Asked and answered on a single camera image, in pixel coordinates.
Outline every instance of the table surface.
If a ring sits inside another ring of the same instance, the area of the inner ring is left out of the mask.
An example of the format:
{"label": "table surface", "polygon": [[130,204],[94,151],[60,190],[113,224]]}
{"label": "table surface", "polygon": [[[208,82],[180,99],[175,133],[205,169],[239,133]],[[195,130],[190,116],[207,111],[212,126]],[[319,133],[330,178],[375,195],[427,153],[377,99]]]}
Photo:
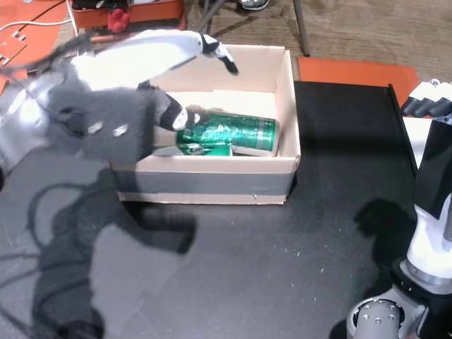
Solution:
{"label": "table surface", "polygon": [[4,337],[94,323],[109,339],[344,338],[406,253],[412,163],[388,89],[296,88],[303,156],[284,206],[128,204],[137,227],[105,166],[27,157],[0,194]]}

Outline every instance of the orange surface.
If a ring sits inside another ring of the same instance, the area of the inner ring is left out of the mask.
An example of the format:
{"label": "orange surface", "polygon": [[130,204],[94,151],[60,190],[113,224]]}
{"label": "orange surface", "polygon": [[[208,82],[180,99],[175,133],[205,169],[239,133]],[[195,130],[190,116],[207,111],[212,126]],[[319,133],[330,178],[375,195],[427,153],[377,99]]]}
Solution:
{"label": "orange surface", "polygon": [[[0,26],[13,21],[32,20],[35,16],[58,2],[55,0],[33,0],[30,4],[24,4],[22,0],[0,0]],[[53,23],[63,21],[66,16],[67,7],[65,3],[62,3],[38,18],[37,21]],[[12,26],[1,31],[0,44],[7,41],[20,27],[22,26]],[[20,34],[26,36],[24,40],[26,47],[8,65],[24,64],[48,55],[53,50],[60,28],[61,26],[40,27],[28,25],[25,27]],[[5,80],[5,78],[0,76],[0,93]]]}
{"label": "orange surface", "polygon": [[[79,28],[93,28],[107,25],[108,8],[74,10],[73,16]],[[184,20],[183,0],[159,0],[149,4],[139,4],[129,8],[130,22],[152,20]]]}
{"label": "orange surface", "polygon": [[319,83],[388,86],[392,84],[400,106],[419,84],[413,67],[362,61],[298,58],[300,80]]}

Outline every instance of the cardboard box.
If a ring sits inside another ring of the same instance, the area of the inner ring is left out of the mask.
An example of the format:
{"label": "cardboard box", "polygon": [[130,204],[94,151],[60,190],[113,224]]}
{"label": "cardboard box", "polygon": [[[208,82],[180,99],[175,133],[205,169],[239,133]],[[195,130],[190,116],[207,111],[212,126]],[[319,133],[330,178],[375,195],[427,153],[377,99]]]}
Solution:
{"label": "cardboard box", "polygon": [[[135,168],[115,167],[127,201],[283,204],[300,160],[290,53],[284,47],[228,46],[239,68],[231,76],[217,59],[200,56],[153,81],[183,105],[271,117],[280,126],[276,157],[151,155]],[[157,128],[158,145],[175,134]]]}

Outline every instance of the white cable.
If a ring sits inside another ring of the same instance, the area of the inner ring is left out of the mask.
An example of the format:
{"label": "white cable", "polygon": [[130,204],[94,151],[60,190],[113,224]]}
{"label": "white cable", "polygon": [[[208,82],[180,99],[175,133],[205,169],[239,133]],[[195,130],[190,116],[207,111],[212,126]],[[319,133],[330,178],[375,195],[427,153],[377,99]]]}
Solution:
{"label": "white cable", "polygon": [[76,37],[78,37],[78,28],[77,28],[77,24],[76,24],[76,19],[74,19],[74,17],[73,17],[72,8],[69,3],[69,0],[66,0],[66,6],[68,8],[69,18],[71,18],[73,31],[76,34]]}
{"label": "white cable", "polygon": [[70,23],[71,19],[59,21],[58,23],[38,23],[35,21],[16,21],[14,23],[7,23],[5,26],[0,27],[0,32],[10,26],[16,26],[16,25],[35,25],[35,26],[58,26],[63,25],[65,23]]}

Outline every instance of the robotic hand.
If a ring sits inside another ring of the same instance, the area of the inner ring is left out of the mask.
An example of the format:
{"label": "robotic hand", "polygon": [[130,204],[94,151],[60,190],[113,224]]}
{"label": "robotic hand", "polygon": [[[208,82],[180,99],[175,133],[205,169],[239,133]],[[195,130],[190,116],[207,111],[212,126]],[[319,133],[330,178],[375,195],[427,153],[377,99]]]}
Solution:
{"label": "robotic hand", "polygon": [[85,40],[79,36],[43,60],[0,69],[12,79],[18,69],[41,73],[26,84],[16,79],[0,96],[0,185],[39,147],[134,164],[152,152],[153,125],[176,131],[200,120],[150,79],[199,54],[238,74],[226,47],[197,32],[146,30],[96,55],[61,58]]}
{"label": "robotic hand", "polygon": [[356,305],[348,338],[452,338],[452,85],[421,83],[405,115],[434,118],[416,174],[417,227],[407,258],[393,264],[392,288]]}

